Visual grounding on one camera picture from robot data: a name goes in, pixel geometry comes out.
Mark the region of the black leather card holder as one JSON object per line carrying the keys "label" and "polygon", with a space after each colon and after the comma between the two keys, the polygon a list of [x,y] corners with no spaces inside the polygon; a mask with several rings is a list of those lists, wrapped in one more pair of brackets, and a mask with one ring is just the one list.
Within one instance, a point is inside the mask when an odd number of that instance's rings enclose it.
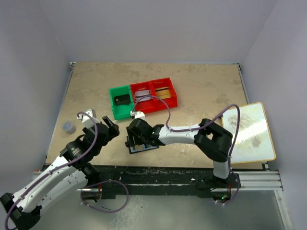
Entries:
{"label": "black leather card holder", "polygon": [[135,142],[135,139],[133,137],[130,138],[129,136],[127,136],[125,145],[129,150],[129,154],[135,154],[159,148],[159,146],[152,146],[149,144],[138,144],[137,142]]}

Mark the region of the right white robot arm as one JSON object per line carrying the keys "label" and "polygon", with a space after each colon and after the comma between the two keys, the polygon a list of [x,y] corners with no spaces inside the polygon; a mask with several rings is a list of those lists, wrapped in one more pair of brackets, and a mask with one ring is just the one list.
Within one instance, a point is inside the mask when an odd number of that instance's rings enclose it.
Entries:
{"label": "right white robot arm", "polygon": [[131,154],[135,146],[157,148],[170,144],[192,144],[197,146],[213,161],[213,182],[217,187],[230,183],[230,150],[233,135],[214,121],[204,118],[192,126],[167,127],[150,126],[146,121],[136,118],[128,127],[125,145]]}

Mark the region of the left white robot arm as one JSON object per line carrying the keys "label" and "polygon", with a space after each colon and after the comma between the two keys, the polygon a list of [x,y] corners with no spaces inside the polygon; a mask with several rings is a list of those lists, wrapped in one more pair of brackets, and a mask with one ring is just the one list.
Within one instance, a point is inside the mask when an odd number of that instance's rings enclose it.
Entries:
{"label": "left white robot arm", "polygon": [[83,134],[68,143],[60,155],[32,182],[15,193],[5,193],[0,202],[7,215],[4,228],[12,221],[16,230],[29,230],[51,207],[79,188],[93,188],[102,181],[90,163],[102,147],[119,136],[118,125],[107,116],[99,122],[86,112],[78,113]]}

